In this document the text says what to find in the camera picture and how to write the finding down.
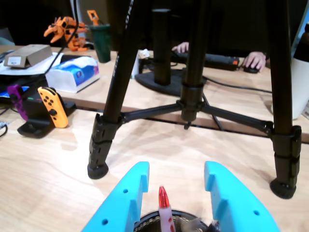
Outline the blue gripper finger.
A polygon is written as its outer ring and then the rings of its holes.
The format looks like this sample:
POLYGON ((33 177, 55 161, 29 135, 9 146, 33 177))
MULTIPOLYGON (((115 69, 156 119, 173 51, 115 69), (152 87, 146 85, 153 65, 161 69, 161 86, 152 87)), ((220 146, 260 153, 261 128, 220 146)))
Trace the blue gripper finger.
POLYGON ((226 167, 205 162, 205 190, 211 193, 213 219, 222 232, 279 232, 271 213, 226 167))
POLYGON ((84 232, 132 232, 135 222, 140 221, 143 194, 149 187, 150 164, 136 163, 118 182, 84 232))

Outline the person left hand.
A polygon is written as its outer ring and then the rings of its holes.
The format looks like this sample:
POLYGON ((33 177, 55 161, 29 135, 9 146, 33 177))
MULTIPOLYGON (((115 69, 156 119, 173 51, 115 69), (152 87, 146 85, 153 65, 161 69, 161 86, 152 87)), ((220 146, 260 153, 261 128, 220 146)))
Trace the person left hand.
POLYGON ((251 52, 242 63, 242 68, 247 73, 259 73, 265 66, 266 55, 262 52, 251 52))

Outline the person right hand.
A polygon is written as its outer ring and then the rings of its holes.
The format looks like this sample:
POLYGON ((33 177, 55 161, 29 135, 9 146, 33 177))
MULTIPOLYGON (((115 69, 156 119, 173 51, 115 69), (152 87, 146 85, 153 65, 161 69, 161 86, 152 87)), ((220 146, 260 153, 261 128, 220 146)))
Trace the person right hand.
POLYGON ((172 48, 172 51, 177 53, 186 53, 189 50, 189 42, 183 42, 172 48))

